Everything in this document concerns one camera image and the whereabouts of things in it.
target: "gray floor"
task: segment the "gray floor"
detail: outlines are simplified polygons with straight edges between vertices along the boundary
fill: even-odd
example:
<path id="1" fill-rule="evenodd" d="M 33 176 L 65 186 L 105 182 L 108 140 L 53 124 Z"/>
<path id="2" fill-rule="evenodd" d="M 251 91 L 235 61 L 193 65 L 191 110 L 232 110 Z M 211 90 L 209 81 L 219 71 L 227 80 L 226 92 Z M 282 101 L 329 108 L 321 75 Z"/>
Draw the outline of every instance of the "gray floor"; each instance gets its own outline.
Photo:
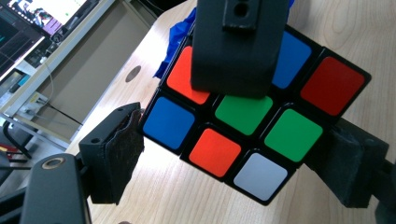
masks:
<path id="1" fill-rule="evenodd" d="M 32 167 L 38 161 L 41 161 L 48 156 L 64 152 L 64 148 L 55 147 L 36 137 L 32 138 L 26 148 L 32 155 L 32 159 L 26 163 L 12 163 L 11 165 Z M 3 197 L 17 189 L 26 187 L 29 182 L 29 174 L 30 171 L 13 171 L 7 180 L 0 186 L 0 197 Z"/>

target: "green sticker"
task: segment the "green sticker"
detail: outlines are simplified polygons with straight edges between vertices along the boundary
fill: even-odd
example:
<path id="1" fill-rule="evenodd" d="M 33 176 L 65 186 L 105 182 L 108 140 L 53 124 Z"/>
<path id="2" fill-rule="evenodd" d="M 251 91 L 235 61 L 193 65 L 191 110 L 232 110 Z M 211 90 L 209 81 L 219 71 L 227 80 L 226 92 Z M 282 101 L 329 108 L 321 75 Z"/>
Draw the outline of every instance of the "green sticker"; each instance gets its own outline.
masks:
<path id="1" fill-rule="evenodd" d="M 225 96 L 215 115 L 239 132 L 251 135 L 273 105 L 268 96 L 251 99 L 237 96 Z"/>
<path id="2" fill-rule="evenodd" d="M 300 161 L 317 142 L 323 129 L 292 109 L 287 109 L 264 143 L 292 161 Z"/>

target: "wooden table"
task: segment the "wooden table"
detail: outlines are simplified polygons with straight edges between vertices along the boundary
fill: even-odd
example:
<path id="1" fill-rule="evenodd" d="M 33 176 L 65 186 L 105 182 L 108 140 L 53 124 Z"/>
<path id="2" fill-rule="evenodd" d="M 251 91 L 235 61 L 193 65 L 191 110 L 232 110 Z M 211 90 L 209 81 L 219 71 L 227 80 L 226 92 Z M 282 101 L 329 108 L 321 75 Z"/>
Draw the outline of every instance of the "wooden table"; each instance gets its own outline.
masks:
<path id="1" fill-rule="evenodd" d="M 169 28 L 186 18 L 195 0 L 165 12 L 121 68 L 67 152 L 115 108 L 146 107 L 159 80 Z M 391 0 L 297 0 L 289 25 L 371 73 L 373 80 L 344 118 L 390 144 L 396 159 L 396 4 Z M 133 68 L 141 71 L 125 82 Z M 377 199 L 368 209 L 341 205 L 303 165 L 269 206 L 205 175 L 148 139 L 118 206 L 90 204 L 94 223 L 375 223 Z"/>

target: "cube face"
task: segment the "cube face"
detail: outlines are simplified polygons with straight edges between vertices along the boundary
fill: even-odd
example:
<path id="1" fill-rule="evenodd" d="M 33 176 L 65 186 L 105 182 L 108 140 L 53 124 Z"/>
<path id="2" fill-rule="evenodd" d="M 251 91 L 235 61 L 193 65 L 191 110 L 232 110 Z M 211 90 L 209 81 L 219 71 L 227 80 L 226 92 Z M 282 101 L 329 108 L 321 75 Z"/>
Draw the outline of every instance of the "cube face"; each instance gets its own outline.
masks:
<path id="1" fill-rule="evenodd" d="M 315 122 L 287 109 L 265 137 L 264 143 L 288 159 L 299 162 L 322 133 L 323 129 Z"/>
<path id="2" fill-rule="evenodd" d="M 223 177 L 240 152 L 238 144 L 212 129 L 206 129 L 189 157 L 191 162 L 212 175 Z"/>
<path id="3" fill-rule="evenodd" d="M 264 205 L 370 80 L 356 65 L 289 26 L 270 91 L 260 99 L 193 90 L 191 50 L 187 41 L 181 44 L 140 130 Z"/>
<path id="4" fill-rule="evenodd" d="M 239 132 L 251 135 L 262 122 L 272 105 L 273 100 L 268 96 L 262 99 L 225 96 L 215 115 Z"/>

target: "colored square tile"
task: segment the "colored square tile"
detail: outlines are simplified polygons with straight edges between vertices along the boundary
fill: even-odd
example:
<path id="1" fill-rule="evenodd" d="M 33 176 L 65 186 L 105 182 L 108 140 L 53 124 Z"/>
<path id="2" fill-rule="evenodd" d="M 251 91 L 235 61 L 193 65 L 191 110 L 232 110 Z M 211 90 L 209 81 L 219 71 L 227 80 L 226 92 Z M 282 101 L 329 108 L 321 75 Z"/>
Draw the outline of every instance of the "colored square tile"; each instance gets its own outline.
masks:
<path id="1" fill-rule="evenodd" d="M 196 91 L 191 87 L 191 55 L 192 47 L 187 46 L 180 53 L 180 56 L 175 63 L 166 84 L 182 94 L 183 96 L 191 99 L 198 105 L 202 105 L 209 97 L 209 92 L 207 91 Z"/>
<path id="2" fill-rule="evenodd" d="M 285 32 L 272 81 L 273 84 L 280 89 L 286 89 L 297 76 L 311 53 L 312 49 L 308 45 Z"/>
<path id="3" fill-rule="evenodd" d="M 323 129 L 303 115 L 287 109 L 264 139 L 264 144 L 298 162 L 317 142 Z"/>
<path id="4" fill-rule="evenodd" d="M 223 177 L 240 152 L 241 147 L 234 141 L 212 129 L 206 129 L 193 148 L 189 159 L 209 173 Z"/>
<path id="5" fill-rule="evenodd" d="M 268 201 L 287 176 L 286 169 L 259 153 L 253 153 L 233 183 L 261 201 Z"/>
<path id="6" fill-rule="evenodd" d="M 303 86 L 301 97 L 327 114 L 337 116 L 364 83 L 361 73 L 334 57 L 327 57 Z"/>
<path id="7" fill-rule="evenodd" d="M 251 135 L 273 105 L 273 100 L 265 96 L 261 99 L 227 95 L 216 109 L 218 119 L 245 135 Z"/>
<path id="8" fill-rule="evenodd" d="M 191 112 L 165 97 L 159 97 L 148 114 L 143 132 L 177 150 L 194 121 L 195 117 Z"/>

